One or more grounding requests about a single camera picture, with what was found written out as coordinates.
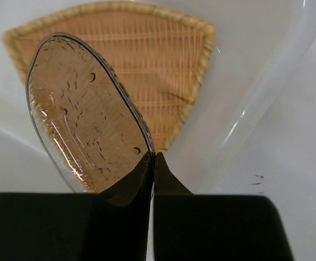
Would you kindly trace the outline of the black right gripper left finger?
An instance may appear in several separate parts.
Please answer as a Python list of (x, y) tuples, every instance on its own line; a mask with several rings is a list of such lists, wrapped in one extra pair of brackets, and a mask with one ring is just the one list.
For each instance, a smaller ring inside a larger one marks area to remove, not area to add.
[(153, 161), (93, 194), (0, 192), (0, 260), (145, 260)]

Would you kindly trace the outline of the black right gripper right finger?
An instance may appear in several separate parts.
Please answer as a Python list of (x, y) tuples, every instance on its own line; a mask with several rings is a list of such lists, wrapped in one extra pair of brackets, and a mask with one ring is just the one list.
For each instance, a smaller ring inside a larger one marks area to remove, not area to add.
[(155, 158), (155, 260), (293, 260), (279, 212), (261, 195), (197, 195)]

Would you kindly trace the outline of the smoky glass plate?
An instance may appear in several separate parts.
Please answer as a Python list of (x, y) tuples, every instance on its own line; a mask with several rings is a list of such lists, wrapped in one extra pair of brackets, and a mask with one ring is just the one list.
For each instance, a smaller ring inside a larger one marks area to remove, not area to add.
[(38, 44), (26, 80), (37, 136), (74, 192), (129, 204), (155, 158), (153, 137), (109, 63), (76, 36)]

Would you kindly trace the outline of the translucent white plastic bin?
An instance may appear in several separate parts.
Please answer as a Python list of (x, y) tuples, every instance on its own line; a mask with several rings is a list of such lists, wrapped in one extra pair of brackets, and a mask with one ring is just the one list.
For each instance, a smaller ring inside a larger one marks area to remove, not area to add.
[[(22, 82), (1, 42), (4, 31), (78, 1), (0, 1), (0, 191), (69, 192), (34, 131)], [(216, 46), (201, 93), (168, 150), (168, 165), (201, 193), (283, 191), (300, 184), (276, 147), (250, 145), (260, 129), (273, 141), (283, 119), (293, 119), (294, 69), (316, 43), (316, 1), (156, 1), (212, 22)]]

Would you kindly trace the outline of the woven bamboo fan tray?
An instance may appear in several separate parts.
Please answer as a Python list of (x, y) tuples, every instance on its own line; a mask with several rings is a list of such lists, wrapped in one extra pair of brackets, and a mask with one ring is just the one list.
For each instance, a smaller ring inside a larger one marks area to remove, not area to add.
[(40, 40), (56, 32), (77, 36), (105, 58), (148, 124), (156, 150), (166, 152), (199, 96), (214, 48), (214, 25), (142, 2), (70, 7), (2, 34), (21, 81)]

